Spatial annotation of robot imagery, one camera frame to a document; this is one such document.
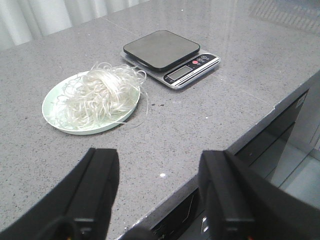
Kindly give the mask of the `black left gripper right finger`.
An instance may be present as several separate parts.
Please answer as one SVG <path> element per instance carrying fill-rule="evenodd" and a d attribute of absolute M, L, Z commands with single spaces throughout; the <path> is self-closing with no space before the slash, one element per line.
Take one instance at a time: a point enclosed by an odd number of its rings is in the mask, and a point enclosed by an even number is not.
<path fill-rule="evenodd" d="M 319 209 L 289 195 L 229 151 L 205 150 L 198 186 L 213 240 L 318 240 Z"/>

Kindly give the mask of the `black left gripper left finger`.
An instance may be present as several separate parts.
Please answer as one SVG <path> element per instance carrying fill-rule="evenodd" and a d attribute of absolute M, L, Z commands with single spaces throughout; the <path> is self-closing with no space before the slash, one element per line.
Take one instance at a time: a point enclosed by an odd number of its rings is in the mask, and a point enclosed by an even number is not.
<path fill-rule="evenodd" d="M 119 186 L 115 149 L 90 148 L 43 199 L 0 233 L 2 240 L 104 240 Z"/>

